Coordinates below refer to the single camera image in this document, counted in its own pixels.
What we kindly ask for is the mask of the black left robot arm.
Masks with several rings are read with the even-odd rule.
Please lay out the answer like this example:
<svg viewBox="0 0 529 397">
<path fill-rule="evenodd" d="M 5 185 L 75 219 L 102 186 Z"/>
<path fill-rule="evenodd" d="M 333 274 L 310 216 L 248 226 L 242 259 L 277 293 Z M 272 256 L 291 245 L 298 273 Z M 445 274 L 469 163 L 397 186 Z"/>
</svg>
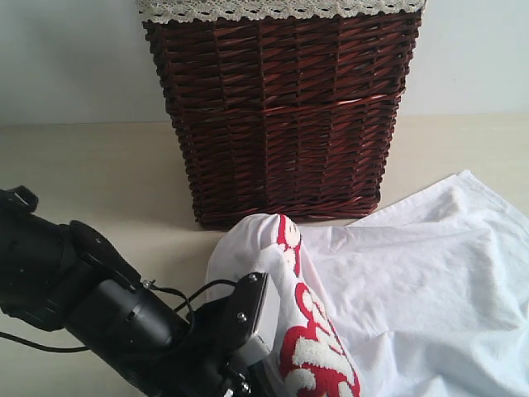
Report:
<svg viewBox="0 0 529 397">
<path fill-rule="evenodd" d="M 36 216 L 26 187 L 1 193 L 1 310 L 46 332 L 67 330 L 146 396 L 271 396 L 265 359 L 280 297 L 251 272 L 185 317 L 89 225 Z"/>
</svg>

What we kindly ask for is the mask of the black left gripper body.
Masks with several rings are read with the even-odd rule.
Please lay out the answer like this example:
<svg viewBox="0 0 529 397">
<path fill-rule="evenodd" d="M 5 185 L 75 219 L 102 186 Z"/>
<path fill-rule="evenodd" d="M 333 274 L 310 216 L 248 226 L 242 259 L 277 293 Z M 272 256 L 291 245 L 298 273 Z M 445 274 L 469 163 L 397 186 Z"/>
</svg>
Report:
<svg viewBox="0 0 529 397">
<path fill-rule="evenodd" d="M 181 354 L 187 359 L 181 368 L 181 395 L 276 396 L 265 369 L 266 361 L 272 357 L 272 349 L 263 360 L 246 365 L 222 348 L 218 336 L 226 306 L 227 301 L 211 301 L 186 314 L 186 319 L 193 323 L 194 328 L 192 346 L 185 348 Z M 274 301 L 269 308 L 275 343 L 279 302 Z"/>
</svg>

